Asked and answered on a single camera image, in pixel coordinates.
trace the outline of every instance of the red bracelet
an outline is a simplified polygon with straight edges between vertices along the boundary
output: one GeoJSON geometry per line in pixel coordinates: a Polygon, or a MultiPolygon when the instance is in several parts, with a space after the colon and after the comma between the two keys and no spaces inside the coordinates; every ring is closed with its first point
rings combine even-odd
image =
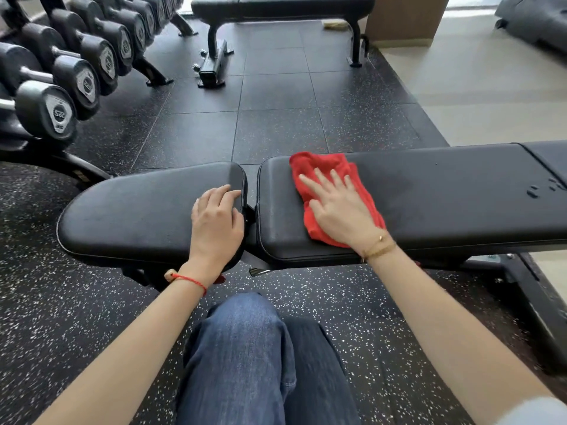
{"type": "Polygon", "coordinates": [[[205,285],[203,285],[201,282],[192,279],[190,277],[187,276],[183,276],[181,274],[176,273],[174,270],[169,270],[166,274],[165,274],[165,278],[168,282],[173,282],[175,279],[184,279],[184,280],[188,280],[190,282],[193,282],[195,285],[200,286],[201,288],[203,288],[203,297],[205,295],[207,295],[207,288],[205,285]]]}

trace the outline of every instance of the microfiber cloth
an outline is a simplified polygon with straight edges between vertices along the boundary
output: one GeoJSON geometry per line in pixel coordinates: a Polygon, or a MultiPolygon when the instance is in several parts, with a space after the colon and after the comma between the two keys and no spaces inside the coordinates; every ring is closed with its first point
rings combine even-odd
{"type": "Polygon", "coordinates": [[[313,192],[301,181],[299,180],[299,175],[304,174],[309,179],[313,179],[315,182],[319,183],[317,176],[315,175],[315,168],[319,168],[323,175],[328,178],[331,182],[333,179],[330,176],[330,171],[335,169],[337,174],[341,179],[344,180],[345,176],[348,174],[351,177],[351,181],[365,203],[366,207],[372,215],[374,224],[380,228],[386,228],[386,223],[382,218],[382,215],[376,210],[374,205],[374,200],[372,196],[368,193],[366,188],[362,185],[360,178],[358,177],[358,169],[355,163],[349,163],[343,153],[330,153],[328,155],[316,155],[311,152],[299,152],[292,155],[289,158],[289,165],[291,166],[291,172],[293,176],[293,181],[297,191],[301,195],[303,200],[303,224],[307,228],[309,236],[313,240],[323,241],[327,244],[337,246],[339,248],[348,248],[349,246],[336,242],[330,238],[323,230],[319,227],[319,224],[315,220],[315,215],[313,210],[309,207],[309,201],[314,198],[313,192]]]}

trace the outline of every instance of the person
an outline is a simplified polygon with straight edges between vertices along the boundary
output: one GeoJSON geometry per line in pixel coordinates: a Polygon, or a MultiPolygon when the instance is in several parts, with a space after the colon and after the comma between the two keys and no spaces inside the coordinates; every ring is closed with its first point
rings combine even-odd
{"type": "MultiPolygon", "coordinates": [[[[349,177],[305,176],[322,230],[367,258],[423,351],[477,425],[567,423],[567,407],[508,348],[377,228],[349,177]]],[[[240,191],[205,192],[176,278],[61,393],[36,425],[127,425],[203,295],[240,246],[240,191]]],[[[178,425],[358,424],[340,358],[318,323],[281,318],[257,293],[211,308],[192,332],[178,425]]]]}

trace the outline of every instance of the person's right arm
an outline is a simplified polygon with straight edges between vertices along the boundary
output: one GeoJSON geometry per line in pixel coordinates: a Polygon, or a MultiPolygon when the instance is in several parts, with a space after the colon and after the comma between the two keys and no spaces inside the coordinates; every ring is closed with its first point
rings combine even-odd
{"type": "Polygon", "coordinates": [[[423,351],[477,425],[492,425],[524,401],[553,397],[547,387],[476,317],[422,271],[374,222],[348,176],[320,184],[300,176],[319,200],[321,228],[348,244],[379,276],[423,351]]]}

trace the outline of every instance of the speckled floor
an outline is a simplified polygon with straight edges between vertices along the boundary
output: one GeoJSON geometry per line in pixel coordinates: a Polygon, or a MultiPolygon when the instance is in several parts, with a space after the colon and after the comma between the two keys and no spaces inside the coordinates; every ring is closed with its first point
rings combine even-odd
{"type": "MultiPolygon", "coordinates": [[[[446,146],[378,52],[362,69],[346,63],[349,35],[320,22],[226,25],[235,54],[227,86],[198,89],[190,69],[200,35],[169,26],[147,58],[176,79],[152,90],[133,72],[81,124],[71,152],[117,173],[218,160],[245,164],[255,201],[259,163],[301,150],[369,151],[446,146]]],[[[77,194],[73,182],[0,163],[0,423],[32,423],[58,393],[156,296],[119,270],[87,267],[57,246],[55,224],[77,194]]],[[[537,343],[515,306],[514,287],[487,275],[435,272],[437,281],[566,399],[567,385],[542,373],[537,343]]],[[[319,320],[335,340],[363,422],[469,424],[384,287],[365,266],[277,271],[252,279],[244,264],[202,301],[237,291],[265,294],[283,314],[319,320]]],[[[183,337],[150,389],[135,424],[171,424],[183,337]]]]}

